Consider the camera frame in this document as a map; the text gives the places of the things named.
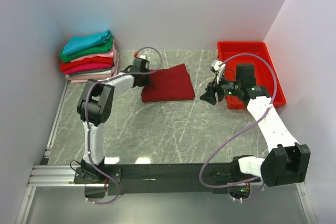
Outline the dark red t-shirt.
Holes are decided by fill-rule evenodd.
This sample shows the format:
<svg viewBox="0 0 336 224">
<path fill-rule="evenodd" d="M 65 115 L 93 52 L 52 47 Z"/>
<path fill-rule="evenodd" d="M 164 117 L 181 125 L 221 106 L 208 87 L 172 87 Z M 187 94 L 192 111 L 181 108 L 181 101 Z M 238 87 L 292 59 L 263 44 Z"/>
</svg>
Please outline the dark red t-shirt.
<svg viewBox="0 0 336 224">
<path fill-rule="evenodd" d="M 193 100 L 195 92 L 186 65 L 160 69 L 150 74 L 151 84 L 143 88 L 143 103 Z"/>
</svg>

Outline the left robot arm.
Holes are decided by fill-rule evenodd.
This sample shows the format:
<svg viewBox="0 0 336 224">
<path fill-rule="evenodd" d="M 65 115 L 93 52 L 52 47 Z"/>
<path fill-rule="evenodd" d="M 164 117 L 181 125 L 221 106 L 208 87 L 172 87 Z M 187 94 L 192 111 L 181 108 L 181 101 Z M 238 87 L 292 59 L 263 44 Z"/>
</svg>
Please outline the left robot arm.
<svg viewBox="0 0 336 224">
<path fill-rule="evenodd" d="M 112 111 L 113 97 L 116 92 L 150 84 L 149 61 L 145 55 L 135 57 L 133 64 L 116 76 L 86 82 L 77 105 L 85 131 L 85 151 L 77 176 L 91 183 L 104 179 L 103 129 Z"/>
</svg>

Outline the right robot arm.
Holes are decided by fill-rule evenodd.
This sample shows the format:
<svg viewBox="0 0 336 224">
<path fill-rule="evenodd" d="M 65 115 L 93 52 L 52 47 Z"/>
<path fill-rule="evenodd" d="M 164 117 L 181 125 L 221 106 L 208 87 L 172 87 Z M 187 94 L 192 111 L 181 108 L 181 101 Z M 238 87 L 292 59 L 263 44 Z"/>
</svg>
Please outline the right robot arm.
<svg viewBox="0 0 336 224">
<path fill-rule="evenodd" d="M 266 158 L 243 155 L 233 159 L 230 165 L 232 184 L 255 179 L 261 179 L 268 187 L 304 182 L 310 149 L 306 144 L 299 144 L 287 130 L 267 89 L 257 85 L 254 65 L 238 64 L 234 81 L 225 79 L 225 67 L 219 60 L 212 63 L 211 71 L 216 77 L 208 83 L 200 99 L 214 105 L 225 96 L 237 97 L 256 120 L 268 147 Z"/>
</svg>

